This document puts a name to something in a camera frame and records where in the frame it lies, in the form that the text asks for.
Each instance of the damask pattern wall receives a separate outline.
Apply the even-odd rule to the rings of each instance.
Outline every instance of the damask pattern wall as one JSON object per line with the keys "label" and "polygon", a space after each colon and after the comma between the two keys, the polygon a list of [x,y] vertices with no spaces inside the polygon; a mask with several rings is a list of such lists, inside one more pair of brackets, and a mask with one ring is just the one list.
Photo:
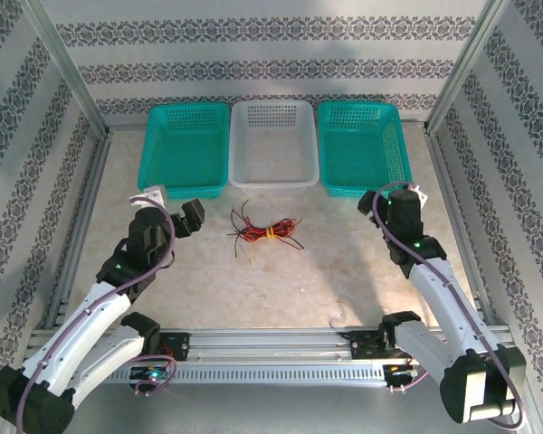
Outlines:
{"label": "damask pattern wall", "polygon": [[21,6],[0,0],[0,369],[52,296],[98,143]]}
{"label": "damask pattern wall", "polygon": [[510,3],[436,138],[543,419],[543,0]]}
{"label": "damask pattern wall", "polygon": [[180,101],[372,99],[425,120],[484,0],[44,0],[108,123]]}

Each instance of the white wall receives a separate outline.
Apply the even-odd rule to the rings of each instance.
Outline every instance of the white wall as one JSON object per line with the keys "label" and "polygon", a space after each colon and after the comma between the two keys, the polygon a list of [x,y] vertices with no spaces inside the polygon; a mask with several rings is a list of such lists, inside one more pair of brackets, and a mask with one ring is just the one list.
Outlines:
{"label": "white wall", "polygon": [[50,302],[98,142],[20,5],[0,0],[0,369]]}
{"label": "white wall", "polygon": [[45,0],[110,124],[156,104],[372,99],[425,120],[484,0]]}

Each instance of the white plastic basket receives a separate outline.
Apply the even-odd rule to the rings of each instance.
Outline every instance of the white plastic basket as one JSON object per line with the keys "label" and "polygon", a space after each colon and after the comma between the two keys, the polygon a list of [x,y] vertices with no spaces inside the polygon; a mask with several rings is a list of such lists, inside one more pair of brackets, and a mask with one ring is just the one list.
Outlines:
{"label": "white plastic basket", "polygon": [[246,194],[301,193],[319,180],[314,112],[306,101],[233,105],[229,181]]}

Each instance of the teal basket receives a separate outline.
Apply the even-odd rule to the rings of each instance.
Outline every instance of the teal basket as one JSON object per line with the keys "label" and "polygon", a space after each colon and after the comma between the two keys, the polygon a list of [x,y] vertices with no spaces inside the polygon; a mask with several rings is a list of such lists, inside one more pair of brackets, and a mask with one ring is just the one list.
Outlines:
{"label": "teal basket", "polygon": [[229,108],[156,106],[148,117],[138,188],[164,185],[169,199],[218,197],[227,184]]}
{"label": "teal basket", "polygon": [[378,102],[319,105],[322,183],[334,197],[361,197],[393,181],[412,181],[398,110]]}

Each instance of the white robotic arm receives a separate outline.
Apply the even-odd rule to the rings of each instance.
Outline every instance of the white robotic arm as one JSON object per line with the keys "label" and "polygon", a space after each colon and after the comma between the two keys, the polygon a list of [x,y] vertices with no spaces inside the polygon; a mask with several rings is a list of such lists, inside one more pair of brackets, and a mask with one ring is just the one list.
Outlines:
{"label": "white robotic arm", "polygon": [[367,192],[358,209],[377,213],[371,220],[383,229],[390,259],[423,295],[446,341],[431,334],[414,312],[399,312],[382,318],[380,345],[398,346],[416,359],[439,383],[444,407],[458,423],[520,409],[525,358],[490,331],[456,281],[440,243],[424,235],[419,195],[395,190],[385,200]]}
{"label": "white robotic arm", "polygon": [[0,371],[4,419],[27,434],[62,433],[84,398],[111,373],[134,357],[157,354],[160,326],[139,313],[125,316],[119,328],[101,337],[164,267],[165,257],[171,256],[171,237],[183,238],[201,228],[205,218],[201,203],[194,200],[182,208],[185,217],[157,208],[139,210],[129,236],[105,261],[97,283],[76,311],[21,368],[5,366]]}

